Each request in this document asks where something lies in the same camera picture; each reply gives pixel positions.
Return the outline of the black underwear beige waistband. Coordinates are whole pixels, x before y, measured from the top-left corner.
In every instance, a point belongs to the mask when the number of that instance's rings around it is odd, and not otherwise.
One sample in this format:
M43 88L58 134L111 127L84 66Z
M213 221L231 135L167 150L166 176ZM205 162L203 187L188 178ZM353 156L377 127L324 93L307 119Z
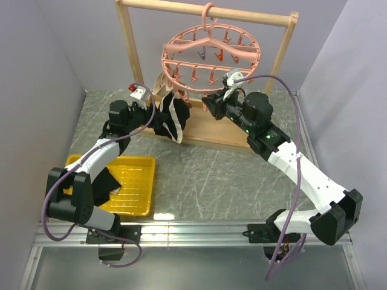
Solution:
M176 143L183 140L183 131L187 120L190 118L190 109L186 102L173 91L168 92L158 105L156 117L162 121L154 133L162 137L168 137Z

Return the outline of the pink round clip hanger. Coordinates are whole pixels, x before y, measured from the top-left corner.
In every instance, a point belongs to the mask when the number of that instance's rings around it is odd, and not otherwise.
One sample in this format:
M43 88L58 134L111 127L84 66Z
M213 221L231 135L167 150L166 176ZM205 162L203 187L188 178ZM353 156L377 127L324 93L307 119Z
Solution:
M191 94L219 90L222 75L231 69L251 76L261 58L261 47L250 33L209 17L213 6L207 3L201 23L179 32L163 47L161 67L175 93L186 101Z

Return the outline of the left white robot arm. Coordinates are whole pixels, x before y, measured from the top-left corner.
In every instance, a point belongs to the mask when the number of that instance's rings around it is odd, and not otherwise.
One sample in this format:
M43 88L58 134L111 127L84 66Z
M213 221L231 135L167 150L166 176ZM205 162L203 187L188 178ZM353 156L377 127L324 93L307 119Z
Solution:
M117 189L120 184L108 172L107 165L126 150L132 136L146 127L159 129L168 118L169 113L156 105L141 107L136 101L130 105L124 100L112 102L96 144L75 163L49 172L41 213L46 235L58 240L47 226L47 218L55 218L100 231L107 242L117 242L122 236L120 218L95 204L93 184L101 182L107 192Z

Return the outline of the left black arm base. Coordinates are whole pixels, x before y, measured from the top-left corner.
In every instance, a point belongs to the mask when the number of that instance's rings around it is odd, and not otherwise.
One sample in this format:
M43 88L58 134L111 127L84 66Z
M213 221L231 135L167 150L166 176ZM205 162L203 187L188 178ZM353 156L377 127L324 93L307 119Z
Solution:
M88 230L87 245L98 246L100 263L112 268L124 268L133 265L142 256L140 246L141 225L122 225L117 231ZM138 248L137 256L128 263L117 264L121 261L127 246Z

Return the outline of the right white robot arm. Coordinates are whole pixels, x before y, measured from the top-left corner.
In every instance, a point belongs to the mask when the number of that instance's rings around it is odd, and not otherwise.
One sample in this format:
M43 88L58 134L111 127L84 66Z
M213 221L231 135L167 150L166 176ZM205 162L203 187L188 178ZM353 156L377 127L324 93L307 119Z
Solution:
M348 191L327 177L296 144L271 121L273 106L260 92L238 93L224 98L223 91L202 98L216 120L224 117L247 134L250 148L299 185L315 208L294 211L280 209L266 220L264 242L278 242L287 234L313 234L326 245L334 245L359 220L363 196Z

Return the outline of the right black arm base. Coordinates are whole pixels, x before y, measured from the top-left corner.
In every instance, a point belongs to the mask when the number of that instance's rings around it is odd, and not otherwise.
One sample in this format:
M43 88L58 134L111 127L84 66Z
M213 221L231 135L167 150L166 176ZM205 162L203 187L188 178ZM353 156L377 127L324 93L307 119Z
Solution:
M278 230L274 225L269 224L248 224L247 229L242 232L242 235L248 238L249 243L277 243L280 237L281 231ZM305 243L306 236L299 233L288 233L285 234L281 245L277 251L276 262L281 261L287 262L291 260L291 256L286 255L291 251L290 244L301 241L299 244L302 247Z

